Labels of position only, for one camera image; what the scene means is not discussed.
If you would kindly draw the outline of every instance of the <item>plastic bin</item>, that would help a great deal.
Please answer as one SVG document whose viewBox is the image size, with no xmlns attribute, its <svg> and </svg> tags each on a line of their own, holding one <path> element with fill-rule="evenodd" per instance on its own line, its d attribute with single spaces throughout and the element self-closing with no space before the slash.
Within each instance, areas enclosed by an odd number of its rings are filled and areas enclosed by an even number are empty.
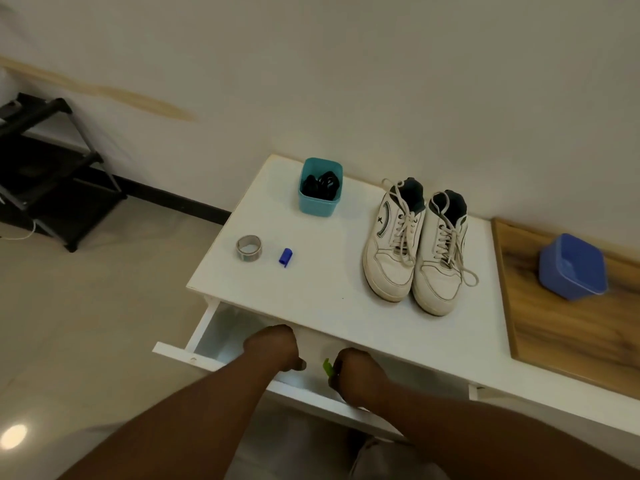
<svg viewBox="0 0 640 480">
<path fill-rule="evenodd" d="M 322 176 L 322 174 L 332 171 L 338 177 L 340 181 L 340 188 L 335 194 L 333 200 L 323 200 L 321 198 L 308 197 L 302 193 L 302 183 L 309 175 L 313 175 L 316 178 Z M 318 217 L 329 217 L 333 213 L 335 206 L 340 202 L 340 195 L 342 195 L 342 165 L 338 162 L 331 160 L 323 160 L 322 158 L 307 158 L 305 164 L 302 167 L 302 173 L 300 174 L 300 183 L 298 184 L 298 197 L 300 198 L 300 210 L 305 214 L 311 214 Z"/>
<path fill-rule="evenodd" d="M 607 291 L 602 251 L 571 234 L 561 234 L 540 252 L 542 286 L 574 300 Z"/>
</svg>

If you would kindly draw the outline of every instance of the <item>wooden board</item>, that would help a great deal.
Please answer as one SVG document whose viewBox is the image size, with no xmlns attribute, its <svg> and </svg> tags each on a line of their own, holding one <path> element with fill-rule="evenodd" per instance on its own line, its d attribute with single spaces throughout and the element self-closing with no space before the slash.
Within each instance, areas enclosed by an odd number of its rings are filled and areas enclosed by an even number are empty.
<svg viewBox="0 0 640 480">
<path fill-rule="evenodd" d="M 568 301 L 538 281 L 554 235 L 492 227 L 511 356 L 640 399 L 640 264 L 605 253 L 609 291 Z"/>
</svg>

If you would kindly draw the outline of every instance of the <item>clear adhesive tape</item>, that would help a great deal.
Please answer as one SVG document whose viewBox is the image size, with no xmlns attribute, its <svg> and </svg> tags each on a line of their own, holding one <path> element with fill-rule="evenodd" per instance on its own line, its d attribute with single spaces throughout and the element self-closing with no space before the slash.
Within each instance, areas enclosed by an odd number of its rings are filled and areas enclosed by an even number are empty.
<svg viewBox="0 0 640 480">
<path fill-rule="evenodd" d="M 243 251 L 243 249 L 247 246 L 256 246 L 256 249 L 247 253 Z M 242 261 L 255 261 L 262 254 L 262 242 L 256 235 L 242 236 L 240 239 L 238 239 L 238 242 L 236 242 L 236 252 L 238 254 L 238 257 L 242 259 Z"/>
</svg>

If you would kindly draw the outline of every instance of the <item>white sneaker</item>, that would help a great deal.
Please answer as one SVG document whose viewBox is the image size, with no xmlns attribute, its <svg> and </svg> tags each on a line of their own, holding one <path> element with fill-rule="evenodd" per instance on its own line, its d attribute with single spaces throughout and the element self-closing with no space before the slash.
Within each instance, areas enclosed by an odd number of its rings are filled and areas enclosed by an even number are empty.
<svg viewBox="0 0 640 480">
<path fill-rule="evenodd" d="M 424 311 L 443 316 L 456 306 L 462 283 L 476 286 L 479 282 L 476 273 L 465 268 L 462 257 L 467 204 L 462 195 L 445 190 L 431 197 L 426 213 L 412 291 Z M 469 284 L 465 273 L 476 282 Z"/>
<path fill-rule="evenodd" d="M 380 298 L 401 301 L 411 290 L 424 214 L 422 185 L 414 178 L 391 186 L 382 199 L 362 254 L 364 275 Z"/>
</svg>

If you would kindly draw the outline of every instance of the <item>shoelace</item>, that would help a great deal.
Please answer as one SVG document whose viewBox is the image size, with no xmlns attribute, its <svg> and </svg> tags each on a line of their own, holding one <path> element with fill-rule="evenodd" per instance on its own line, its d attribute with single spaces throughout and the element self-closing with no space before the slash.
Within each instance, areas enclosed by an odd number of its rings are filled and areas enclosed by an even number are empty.
<svg viewBox="0 0 640 480">
<path fill-rule="evenodd" d="M 456 227 L 444 215 L 444 213 L 449 208 L 449 196 L 446 193 L 442 192 L 447 198 L 447 204 L 444 206 L 444 209 L 440 210 L 436 205 L 436 202 L 434 202 L 433 200 L 433 197 L 435 197 L 438 193 L 441 192 L 437 192 L 431 197 L 431 203 L 436 209 L 438 209 L 440 218 L 445 222 L 445 224 L 440 224 L 438 226 L 438 242 L 436 244 L 436 252 L 441 256 L 440 260 L 445 266 L 448 266 L 450 269 L 456 269 L 460 272 L 460 277 L 462 278 L 464 284 L 469 287 L 477 286 L 478 283 L 480 283 L 480 278 L 478 278 L 478 275 L 476 273 L 465 267 L 464 259 L 462 258 L 462 249 L 460 247 L 462 245 L 462 242 L 459 239 L 462 236 L 460 236 Z M 474 284 L 469 284 L 465 277 L 465 273 L 473 276 L 476 279 L 476 282 Z"/>
<path fill-rule="evenodd" d="M 388 186 L 387 192 L 389 193 L 389 195 L 393 195 L 396 197 L 396 199 L 398 199 L 400 209 L 402 209 L 402 211 L 404 212 L 404 214 L 398 215 L 399 222 L 394 229 L 394 239 L 391 244 L 396 247 L 396 250 L 398 254 L 400 254 L 400 259 L 402 259 L 403 263 L 413 266 L 415 264 L 415 252 L 409 245 L 409 239 L 411 234 L 415 234 L 417 219 L 415 218 L 415 213 L 409 210 L 409 205 L 400 195 L 400 187 L 404 185 L 404 182 L 393 184 L 391 180 L 389 180 L 388 178 L 384 178 L 382 180 L 382 185 Z"/>
</svg>

